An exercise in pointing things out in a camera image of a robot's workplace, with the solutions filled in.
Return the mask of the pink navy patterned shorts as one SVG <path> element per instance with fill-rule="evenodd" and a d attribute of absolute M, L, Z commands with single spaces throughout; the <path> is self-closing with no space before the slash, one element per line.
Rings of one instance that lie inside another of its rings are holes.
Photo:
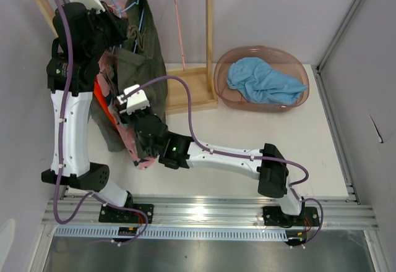
<path fill-rule="evenodd" d="M 118 106 L 117 106 L 117 96 L 120 95 L 119 90 L 118 90 L 118 76 L 117 76 L 117 58 L 116 58 L 116 53 L 117 50 L 120 49 L 120 47 L 117 47 L 115 49 L 110 49 L 107 50 L 102 57 L 99 60 L 99 67 L 100 71 L 98 75 L 104 77 L 106 81 L 111 85 L 111 90 L 113 93 L 113 100 L 114 100 L 114 108 L 116 110 L 116 115 L 119 120 L 119 125 L 118 125 L 118 133 L 120 134 L 122 141 L 124 143 L 125 149 L 129 156 L 132 159 L 132 162 L 134 166 L 138 169 L 147 169 L 149 166 L 151 166 L 154 162 L 154 158 L 139 158 L 137 154 L 137 148 L 136 148 L 136 141 L 134 138 L 134 130 L 132 127 L 127 127 L 127 125 L 124 125 L 121 122 L 121 117 L 118 114 Z"/>

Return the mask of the grey shorts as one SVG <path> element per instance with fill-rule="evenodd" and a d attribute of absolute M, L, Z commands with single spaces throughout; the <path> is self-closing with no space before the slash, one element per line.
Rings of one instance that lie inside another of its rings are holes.
<path fill-rule="evenodd" d="M 106 115 L 105 111 L 101 107 L 96 97 L 92 98 L 89 114 L 98 125 L 99 130 L 108 147 L 108 151 L 112 153 L 123 151 L 125 149 L 125 146 L 122 138 L 118 133 L 117 128 Z"/>

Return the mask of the blue hanger of olive shorts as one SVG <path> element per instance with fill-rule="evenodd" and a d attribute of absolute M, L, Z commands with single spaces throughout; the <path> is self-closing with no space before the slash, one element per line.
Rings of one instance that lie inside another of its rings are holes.
<path fill-rule="evenodd" d="M 143 0 L 130 0 L 124 7 L 117 0 L 111 0 L 115 14 L 126 17 L 129 21 L 128 39 L 132 43 L 130 51 L 139 53 L 144 48 L 144 17 L 145 8 Z"/>

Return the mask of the dark olive green shorts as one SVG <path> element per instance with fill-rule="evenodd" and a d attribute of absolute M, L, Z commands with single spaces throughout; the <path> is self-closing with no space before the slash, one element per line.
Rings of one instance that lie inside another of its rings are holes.
<path fill-rule="evenodd" d="M 148 1 L 143 0 L 143 2 L 145 8 L 143 51 L 137 54 L 130 51 L 132 43 L 129 41 L 127 35 L 127 40 L 124 41 L 122 47 L 116 53 L 119 93 L 122 93 L 127 87 L 136 84 L 143 85 L 167 74 L 152 11 Z M 144 88 L 144 92 L 154 113 L 166 123 L 167 81 L 162 80 L 161 82 L 154 83 Z"/>

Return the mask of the bright orange shorts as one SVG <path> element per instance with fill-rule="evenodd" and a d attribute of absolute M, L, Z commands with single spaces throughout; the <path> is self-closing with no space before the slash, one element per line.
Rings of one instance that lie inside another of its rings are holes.
<path fill-rule="evenodd" d="M 98 100 L 102 110 L 105 112 L 107 118 L 111 121 L 115 128 L 118 128 L 119 120 L 114 108 L 113 93 L 111 85 L 106 79 L 100 75 L 95 78 L 94 91 L 96 99 Z"/>

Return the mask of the pink hanger of blue shorts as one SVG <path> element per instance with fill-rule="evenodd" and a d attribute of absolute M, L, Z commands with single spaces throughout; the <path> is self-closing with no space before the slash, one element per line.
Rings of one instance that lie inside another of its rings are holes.
<path fill-rule="evenodd" d="M 184 55 L 184 46 L 183 46 L 183 36 L 181 32 L 181 24 L 180 24 L 180 18 L 179 18 L 179 9 L 178 9 L 178 1 L 174 1 L 174 9 L 175 9 L 175 14 L 176 14 L 176 24 L 177 24 L 177 30 L 178 30 L 178 41 L 179 41 L 179 50 L 180 50 L 180 55 L 181 55 L 181 62 L 182 62 L 182 68 L 183 71 L 186 70 L 186 63 L 185 63 L 185 55 Z"/>

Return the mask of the light blue shorts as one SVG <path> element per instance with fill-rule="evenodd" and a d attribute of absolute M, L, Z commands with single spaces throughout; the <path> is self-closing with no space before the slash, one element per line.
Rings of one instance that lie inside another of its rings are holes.
<path fill-rule="evenodd" d="M 292 105 L 308 86 L 272 68 L 258 57 L 244 57 L 232 63 L 226 78 L 228 87 L 239 91 L 250 103 Z"/>

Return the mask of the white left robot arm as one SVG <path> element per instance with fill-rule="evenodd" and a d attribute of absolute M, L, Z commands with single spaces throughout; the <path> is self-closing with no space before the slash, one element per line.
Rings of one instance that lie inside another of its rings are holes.
<path fill-rule="evenodd" d="M 56 9 L 53 25 L 58 36 L 46 73 L 55 118 L 54 154 L 41 179 L 95 192 L 126 223 L 134 216 L 132 195 L 110 181 L 108 165 L 89 161 L 87 135 L 98 62 L 108 48 L 126 39 L 127 22 L 105 3 L 97 9 L 70 2 Z"/>

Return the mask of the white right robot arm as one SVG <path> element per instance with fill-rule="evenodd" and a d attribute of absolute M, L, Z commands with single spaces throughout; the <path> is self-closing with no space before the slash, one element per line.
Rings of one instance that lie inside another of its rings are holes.
<path fill-rule="evenodd" d="M 122 110 L 122 120 L 130 124 L 142 151 L 170 169 L 212 168 L 234 172 L 258 181 L 258 194 L 276 199 L 288 224 L 304 219 L 303 203 L 288 184 L 288 161 L 276 146 L 260 150 L 229 150 L 199 143 L 192 135 L 169 131 L 150 107 Z"/>

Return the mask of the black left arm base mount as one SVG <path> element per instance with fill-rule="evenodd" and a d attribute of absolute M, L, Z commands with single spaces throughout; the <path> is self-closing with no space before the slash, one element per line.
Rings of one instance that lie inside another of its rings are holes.
<path fill-rule="evenodd" d="M 154 214 L 153 204 L 135 204 L 133 208 L 143 212 L 148 217 L 148 223 L 152 223 Z M 112 208 L 110 206 L 101 206 L 98 221 L 100 223 L 131 223 L 145 224 L 145 218 L 135 211 L 125 211 Z"/>

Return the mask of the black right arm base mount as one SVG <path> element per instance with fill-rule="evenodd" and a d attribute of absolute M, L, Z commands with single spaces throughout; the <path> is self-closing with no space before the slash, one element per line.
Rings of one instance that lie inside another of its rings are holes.
<path fill-rule="evenodd" d="M 279 206 L 264 206 L 262 217 L 266 226 L 283 228 L 308 226 L 319 227 L 319 214 L 317 208 L 304 206 L 299 215 L 286 215 Z"/>

